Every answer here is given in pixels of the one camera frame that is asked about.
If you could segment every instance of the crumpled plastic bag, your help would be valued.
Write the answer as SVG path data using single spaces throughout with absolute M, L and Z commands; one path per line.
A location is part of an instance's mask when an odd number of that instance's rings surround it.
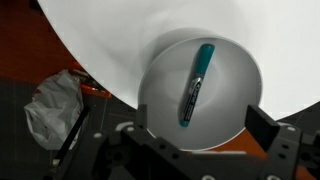
M 47 150 L 61 148 L 82 109 L 80 81 L 67 70 L 45 79 L 24 107 L 31 134 Z

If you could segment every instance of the orange surface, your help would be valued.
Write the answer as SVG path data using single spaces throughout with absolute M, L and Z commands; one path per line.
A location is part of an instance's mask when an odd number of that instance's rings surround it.
M 30 9 L 28 0 L 0 1 L 0 77 L 39 84 L 62 69 L 72 68 L 73 60 L 45 16 Z M 266 156 L 248 131 L 214 150 Z M 312 178 L 299 168 L 298 179 Z

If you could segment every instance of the white bowl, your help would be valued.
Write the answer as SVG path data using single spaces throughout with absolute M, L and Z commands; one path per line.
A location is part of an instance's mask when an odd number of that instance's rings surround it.
M 179 124 L 179 108 L 195 55 L 202 44 L 215 51 L 204 78 L 189 127 Z M 146 71 L 139 104 L 147 105 L 147 129 L 182 150 L 219 146 L 244 129 L 246 109 L 262 94 L 259 68 L 241 46 L 217 36 L 176 43 L 160 53 Z

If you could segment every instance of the marker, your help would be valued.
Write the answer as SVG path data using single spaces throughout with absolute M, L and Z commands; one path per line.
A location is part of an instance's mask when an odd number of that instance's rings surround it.
M 185 102 L 185 104 L 182 106 L 183 111 L 180 117 L 180 124 L 182 127 L 189 126 L 193 109 L 196 105 L 198 94 L 201 88 L 201 84 L 209 66 L 214 48 L 215 47 L 211 44 L 204 44 L 199 49 L 195 63 L 194 79 L 191 81 L 189 92 L 185 97 L 185 101 L 183 101 Z

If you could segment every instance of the dark floor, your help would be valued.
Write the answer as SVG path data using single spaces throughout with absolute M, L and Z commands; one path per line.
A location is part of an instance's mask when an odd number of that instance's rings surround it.
M 31 102 L 35 87 L 0 79 L 0 179 L 41 179 L 56 155 L 39 146 L 27 126 L 23 107 Z M 118 123 L 134 120 L 135 110 L 117 98 L 84 95 L 83 101 L 90 107 L 87 129 L 112 131 Z M 110 179 L 130 176 L 120 168 Z

